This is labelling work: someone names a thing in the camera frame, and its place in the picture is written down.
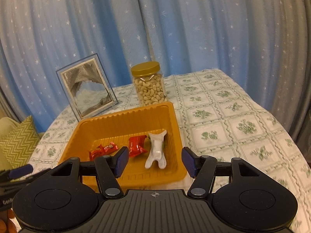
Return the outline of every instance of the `red candy wrapper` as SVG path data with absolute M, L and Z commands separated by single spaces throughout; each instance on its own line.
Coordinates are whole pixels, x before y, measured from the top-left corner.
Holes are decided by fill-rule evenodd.
M 146 135 L 130 137 L 130 139 L 128 140 L 129 157 L 136 157 L 137 155 L 141 153 L 147 152 L 143 147 L 146 137 L 147 137 Z
M 93 161 L 95 158 L 103 156 L 103 155 L 109 155 L 115 151 L 117 151 L 119 148 L 116 146 L 115 143 L 110 142 L 109 145 L 103 147 L 101 144 L 95 149 L 94 151 L 90 152 L 90 161 Z

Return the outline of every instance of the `white toy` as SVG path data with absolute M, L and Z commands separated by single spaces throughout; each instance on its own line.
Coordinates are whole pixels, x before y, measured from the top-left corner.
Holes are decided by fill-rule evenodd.
M 163 152 L 163 141 L 164 141 L 164 136 L 166 135 L 167 131 L 163 131 L 160 134 L 152 134 L 149 133 L 149 139 L 151 142 L 151 149 L 149 156 L 146 160 L 145 168 L 149 169 L 153 163 L 153 161 L 157 161 L 159 168 L 164 169 L 166 167 L 166 159 L 164 156 Z

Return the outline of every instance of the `picture frame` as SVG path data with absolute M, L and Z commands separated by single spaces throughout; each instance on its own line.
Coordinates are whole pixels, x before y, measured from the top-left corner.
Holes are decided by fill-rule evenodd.
M 56 73 L 78 121 L 94 117 L 119 103 L 97 53 Z

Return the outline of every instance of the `plastic tray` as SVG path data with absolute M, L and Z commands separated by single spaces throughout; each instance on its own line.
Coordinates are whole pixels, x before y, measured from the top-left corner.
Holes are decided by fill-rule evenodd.
M 100 144 L 114 142 L 119 148 L 128 147 L 128 139 L 133 136 L 158 134 L 167 130 L 164 137 L 164 155 L 167 161 L 165 169 L 159 169 L 158 162 L 153 162 L 150 169 L 145 169 L 149 155 L 149 140 L 145 140 L 144 154 L 130 158 L 118 183 L 122 189 L 141 189 L 148 186 L 166 184 L 182 180 L 186 169 L 181 161 L 182 143 L 173 104 L 161 104 L 116 112 L 78 123 L 69 143 L 59 161 L 76 156 L 81 161 L 89 160 L 89 150 Z M 83 183 L 97 191 L 95 177 L 83 177 Z

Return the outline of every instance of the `gold lid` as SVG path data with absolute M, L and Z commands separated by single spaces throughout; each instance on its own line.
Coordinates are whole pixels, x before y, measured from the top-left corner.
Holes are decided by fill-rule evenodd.
M 156 61 L 148 61 L 137 64 L 131 68 L 134 77 L 146 77 L 160 71 L 160 64 Z

